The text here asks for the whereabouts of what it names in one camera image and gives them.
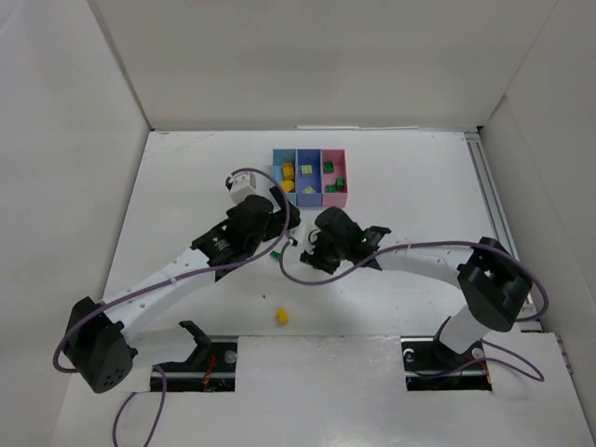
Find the yellow rounded lego brick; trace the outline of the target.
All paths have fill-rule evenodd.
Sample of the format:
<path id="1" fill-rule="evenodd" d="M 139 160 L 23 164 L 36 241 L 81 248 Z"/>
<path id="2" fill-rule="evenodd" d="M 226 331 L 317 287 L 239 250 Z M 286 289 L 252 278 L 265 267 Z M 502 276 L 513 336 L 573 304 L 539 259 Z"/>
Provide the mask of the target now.
<path id="1" fill-rule="evenodd" d="M 294 181 L 285 180 L 281 183 L 282 189 L 285 193 L 292 193 L 295 189 Z"/>

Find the yellow arch lego brick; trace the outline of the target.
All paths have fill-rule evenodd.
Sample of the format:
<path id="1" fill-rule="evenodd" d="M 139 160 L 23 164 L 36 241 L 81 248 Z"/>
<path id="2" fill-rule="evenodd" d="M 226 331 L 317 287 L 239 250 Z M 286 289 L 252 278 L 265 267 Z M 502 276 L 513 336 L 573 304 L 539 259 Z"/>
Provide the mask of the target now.
<path id="1" fill-rule="evenodd" d="M 295 180 L 295 171 L 292 163 L 282 164 L 282 176 L 284 181 L 293 182 Z"/>

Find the green number lego brick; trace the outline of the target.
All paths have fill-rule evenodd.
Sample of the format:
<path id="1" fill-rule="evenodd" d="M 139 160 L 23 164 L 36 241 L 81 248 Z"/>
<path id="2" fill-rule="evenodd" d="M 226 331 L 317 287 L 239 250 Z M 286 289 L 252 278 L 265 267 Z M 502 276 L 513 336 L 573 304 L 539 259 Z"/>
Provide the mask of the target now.
<path id="1" fill-rule="evenodd" d="M 322 164 L 322 168 L 324 173 L 334 173 L 334 164 L 332 161 L 325 161 Z"/>

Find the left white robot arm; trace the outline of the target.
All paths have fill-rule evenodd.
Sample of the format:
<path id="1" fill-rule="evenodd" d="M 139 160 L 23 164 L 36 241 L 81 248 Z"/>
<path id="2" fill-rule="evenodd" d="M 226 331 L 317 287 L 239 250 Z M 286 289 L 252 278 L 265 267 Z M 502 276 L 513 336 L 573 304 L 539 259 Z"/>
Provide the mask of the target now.
<path id="1" fill-rule="evenodd" d="M 245 265 L 260 245 L 297 227 L 300 211 L 276 187 L 271 197 L 249 194 L 225 219 L 129 291 L 99 303 L 85 297 L 72 308 L 59 350 L 93 392 L 118 386 L 141 363 L 199 360 L 209 338 L 191 321 L 173 333 L 143 326 L 187 295 L 214 285 Z"/>

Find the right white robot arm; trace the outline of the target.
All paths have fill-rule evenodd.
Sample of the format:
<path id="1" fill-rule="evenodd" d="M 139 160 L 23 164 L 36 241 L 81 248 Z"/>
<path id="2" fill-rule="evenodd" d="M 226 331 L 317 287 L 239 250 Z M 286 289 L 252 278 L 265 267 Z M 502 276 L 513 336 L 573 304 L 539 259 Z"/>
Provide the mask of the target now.
<path id="1" fill-rule="evenodd" d="M 341 209 L 323 211 L 306 231 L 300 261 L 334 274 L 343 261 L 414 274 L 462 292 L 465 304 L 438 329 L 434 343 L 463 355 L 489 332 L 509 332 L 534 286 L 495 239 L 462 243 L 393 240 L 383 226 L 361 228 Z"/>

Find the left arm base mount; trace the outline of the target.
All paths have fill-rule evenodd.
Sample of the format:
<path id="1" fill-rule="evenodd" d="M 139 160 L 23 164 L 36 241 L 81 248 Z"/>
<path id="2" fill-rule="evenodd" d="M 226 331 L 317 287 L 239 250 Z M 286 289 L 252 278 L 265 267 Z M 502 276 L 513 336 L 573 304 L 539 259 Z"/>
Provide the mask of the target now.
<path id="1" fill-rule="evenodd" d="M 181 360 L 161 363 L 166 377 L 166 390 L 171 393 L 234 392 L 238 338 L 205 334 L 193 321 L 179 323 L 191 337 L 193 350 Z"/>

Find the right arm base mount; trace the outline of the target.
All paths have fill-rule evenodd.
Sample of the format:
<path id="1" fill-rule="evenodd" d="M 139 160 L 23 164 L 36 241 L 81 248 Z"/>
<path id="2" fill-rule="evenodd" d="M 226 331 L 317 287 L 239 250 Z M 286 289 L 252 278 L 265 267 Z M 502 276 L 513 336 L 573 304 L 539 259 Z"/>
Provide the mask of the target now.
<path id="1" fill-rule="evenodd" d="M 486 363 L 467 365 L 484 356 L 481 341 L 464 354 L 454 353 L 437 336 L 400 338 L 405 385 L 408 391 L 491 391 Z"/>

